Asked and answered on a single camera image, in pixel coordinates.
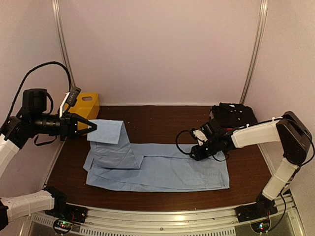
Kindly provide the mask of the light blue long sleeve shirt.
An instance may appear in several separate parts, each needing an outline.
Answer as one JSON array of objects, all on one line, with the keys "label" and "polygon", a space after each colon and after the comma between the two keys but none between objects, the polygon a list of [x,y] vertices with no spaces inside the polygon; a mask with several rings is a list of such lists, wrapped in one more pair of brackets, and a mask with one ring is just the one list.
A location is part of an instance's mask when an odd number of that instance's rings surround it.
[{"label": "light blue long sleeve shirt", "polygon": [[174,144],[133,144],[122,120],[93,119],[97,129],[84,170],[86,184],[113,191],[198,192],[230,187],[225,156],[195,161]]}]

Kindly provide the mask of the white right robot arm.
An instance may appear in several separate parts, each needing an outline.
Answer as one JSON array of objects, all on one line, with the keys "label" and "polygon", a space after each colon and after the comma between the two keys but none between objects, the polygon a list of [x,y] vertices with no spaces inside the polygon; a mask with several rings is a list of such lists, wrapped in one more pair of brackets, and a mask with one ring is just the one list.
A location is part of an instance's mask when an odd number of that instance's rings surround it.
[{"label": "white right robot arm", "polygon": [[310,131],[292,111],[278,118],[246,124],[240,127],[223,128],[215,119],[190,131],[198,144],[191,148],[189,156],[200,161],[218,152],[258,145],[272,176],[252,206],[257,217],[271,209],[271,202],[288,188],[298,171],[313,158],[309,155],[315,146]]}]

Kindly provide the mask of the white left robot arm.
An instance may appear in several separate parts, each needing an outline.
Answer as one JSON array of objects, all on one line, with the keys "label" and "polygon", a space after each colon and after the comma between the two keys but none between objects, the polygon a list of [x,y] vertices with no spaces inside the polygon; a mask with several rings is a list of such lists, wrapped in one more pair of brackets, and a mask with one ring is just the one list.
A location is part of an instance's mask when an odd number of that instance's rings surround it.
[{"label": "white left robot arm", "polygon": [[[46,113],[47,101],[52,100],[46,89],[34,88],[23,92],[22,107],[16,116],[10,116],[0,129],[0,172],[3,174],[13,157],[24,147],[29,139],[34,139],[36,146],[40,134],[47,134],[54,139],[76,138],[93,132],[97,125],[86,118],[70,113],[68,109],[77,102],[80,88],[74,87],[60,106],[58,114]],[[0,227],[4,229],[9,222],[17,218],[47,211],[57,218],[67,218],[71,208],[66,204],[66,195],[54,187],[45,187],[33,194],[19,197],[3,197],[0,200]]]}]

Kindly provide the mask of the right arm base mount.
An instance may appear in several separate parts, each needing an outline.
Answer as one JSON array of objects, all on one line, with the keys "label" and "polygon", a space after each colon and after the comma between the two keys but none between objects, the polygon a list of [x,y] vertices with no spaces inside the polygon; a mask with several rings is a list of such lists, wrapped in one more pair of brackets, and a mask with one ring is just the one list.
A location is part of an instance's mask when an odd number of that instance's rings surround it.
[{"label": "right arm base mount", "polygon": [[238,222],[252,221],[259,218],[266,218],[270,214],[276,214],[278,209],[275,205],[266,208],[258,203],[238,206],[235,208],[235,213]]}]

